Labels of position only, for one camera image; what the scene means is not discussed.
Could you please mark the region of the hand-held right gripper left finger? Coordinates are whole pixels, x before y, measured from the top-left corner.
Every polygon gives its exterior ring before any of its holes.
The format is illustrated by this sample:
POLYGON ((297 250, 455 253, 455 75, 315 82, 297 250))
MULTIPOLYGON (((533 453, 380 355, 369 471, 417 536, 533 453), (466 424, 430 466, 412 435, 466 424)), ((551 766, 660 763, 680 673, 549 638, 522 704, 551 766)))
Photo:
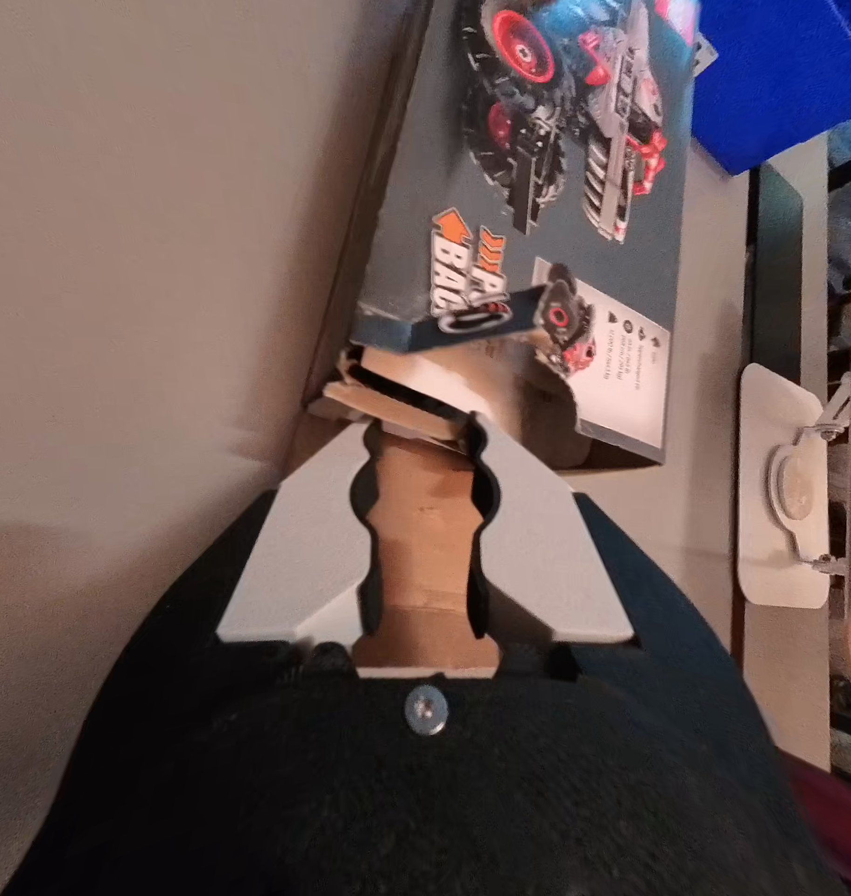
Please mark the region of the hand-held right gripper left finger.
POLYGON ((375 632, 372 423, 351 423, 276 490, 218 623, 226 644, 354 644, 375 632))

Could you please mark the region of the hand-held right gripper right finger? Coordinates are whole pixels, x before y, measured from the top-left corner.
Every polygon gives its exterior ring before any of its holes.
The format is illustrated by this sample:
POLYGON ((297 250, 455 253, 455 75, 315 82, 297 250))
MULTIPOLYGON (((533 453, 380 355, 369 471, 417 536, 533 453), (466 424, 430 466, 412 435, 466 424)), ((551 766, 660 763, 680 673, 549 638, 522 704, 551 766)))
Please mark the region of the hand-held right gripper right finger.
POLYGON ((498 644, 625 644, 635 636, 571 488, 482 413, 469 416, 473 535, 466 612, 498 644))

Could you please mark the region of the monster truck toy box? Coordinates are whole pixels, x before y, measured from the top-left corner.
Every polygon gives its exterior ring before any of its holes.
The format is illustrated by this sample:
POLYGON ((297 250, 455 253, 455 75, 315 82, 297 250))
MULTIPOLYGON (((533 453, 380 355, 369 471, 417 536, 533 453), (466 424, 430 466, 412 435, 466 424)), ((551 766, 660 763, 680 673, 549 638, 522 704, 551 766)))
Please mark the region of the monster truck toy box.
POLYGON ((686 7, 679 26, 666 2, 408 5, 305 389, 384 439, 384 610, 352 648, 363 676, 486 678, 517 652, 647 647, 643 599, 589 528, 631 641, 476 637, 466 430, 484 414, 562 480, 665 460, 686 7))

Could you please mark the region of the maroon cloth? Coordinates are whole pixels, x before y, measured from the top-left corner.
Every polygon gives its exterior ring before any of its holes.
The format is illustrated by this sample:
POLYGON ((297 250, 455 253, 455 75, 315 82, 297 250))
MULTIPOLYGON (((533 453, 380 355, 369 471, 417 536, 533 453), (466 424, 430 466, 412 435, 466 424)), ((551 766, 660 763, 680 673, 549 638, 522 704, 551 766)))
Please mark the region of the maroon cloth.
POLYGON ((790 754, 781 757, 809 827, 851 890, 851 781, 790 754))

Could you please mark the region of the blue plastic bin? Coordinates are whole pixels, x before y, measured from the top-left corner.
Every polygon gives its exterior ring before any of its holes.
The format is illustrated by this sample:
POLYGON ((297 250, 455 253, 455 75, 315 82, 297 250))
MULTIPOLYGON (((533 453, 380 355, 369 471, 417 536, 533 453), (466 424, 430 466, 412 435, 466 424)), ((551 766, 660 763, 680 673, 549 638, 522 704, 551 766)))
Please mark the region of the blue plastic bin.
POLYGON ((692 135, 739 175, 851 119, 851 1, 702 2, 692 135))

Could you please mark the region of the white wall-mount holder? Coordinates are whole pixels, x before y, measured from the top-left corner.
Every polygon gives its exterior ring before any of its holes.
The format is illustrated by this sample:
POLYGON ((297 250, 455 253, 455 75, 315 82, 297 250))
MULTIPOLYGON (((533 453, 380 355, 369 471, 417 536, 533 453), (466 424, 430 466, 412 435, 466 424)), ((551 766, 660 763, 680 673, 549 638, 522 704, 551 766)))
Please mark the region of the white wall-mount holder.
POLYGON ((846 577, 831 551, 828 449, 851 421, 851 373, 823 405, 758 363, 740 379, 736 575, 755 606, 820 609, 830 579, 846 577))

